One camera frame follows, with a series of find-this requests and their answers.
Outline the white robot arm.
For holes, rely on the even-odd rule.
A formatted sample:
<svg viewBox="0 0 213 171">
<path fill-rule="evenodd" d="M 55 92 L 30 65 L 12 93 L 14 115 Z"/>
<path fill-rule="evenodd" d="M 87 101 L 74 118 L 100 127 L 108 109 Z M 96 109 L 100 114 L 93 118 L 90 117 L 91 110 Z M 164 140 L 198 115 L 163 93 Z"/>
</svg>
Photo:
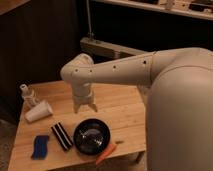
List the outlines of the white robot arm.
<svg viewBox="0 0 213 171">
<path fill-rule="evenodd" d="M 76 107 L 93 100 L 93 83 L 147 87 L 147 171 L 213 171 L 213 51 L 161 50 L 99 64 L 82 53 L 60 74 Z"/>
</svg>

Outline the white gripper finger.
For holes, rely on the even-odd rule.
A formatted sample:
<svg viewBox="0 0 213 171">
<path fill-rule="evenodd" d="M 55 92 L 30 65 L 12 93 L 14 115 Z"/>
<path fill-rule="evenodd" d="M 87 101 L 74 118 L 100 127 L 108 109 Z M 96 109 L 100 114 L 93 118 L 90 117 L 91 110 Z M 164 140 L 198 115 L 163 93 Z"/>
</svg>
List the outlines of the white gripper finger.
<svg viewBox="0 0 213 171">
<path fill-rule="evenodd" d="M 98 112 L 97 106 L 94 103 L 89 104 L 89 107 L 93 109 L 95 112 Z"/>
<path fill-rule="evenodd" d="M 74 113 L 75 113 L 75 114 L 78 113 L 78 111 L 79 111 L 79 109 L 80 109 L 80 106 L 81 106 L 81 105 L 78 105 L 78 104 L 76 105 L 76 104 L 74 104 L 73 110 L 74 110 Z"/>
</svg>

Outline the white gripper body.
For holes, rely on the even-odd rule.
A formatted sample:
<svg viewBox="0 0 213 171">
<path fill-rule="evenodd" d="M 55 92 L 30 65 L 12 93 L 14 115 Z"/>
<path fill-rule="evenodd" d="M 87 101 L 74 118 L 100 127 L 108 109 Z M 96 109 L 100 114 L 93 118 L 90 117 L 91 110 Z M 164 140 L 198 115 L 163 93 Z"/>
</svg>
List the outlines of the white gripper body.
<svg viewBox="0 0 213 171">
<path fill-rule="evenodd" d="M 89 105 L 94 102 L 94 93 L 90 91 L 89 93 L 83 95 L 73 95 L 73 101 L 76 105 Z"/>
</svg>

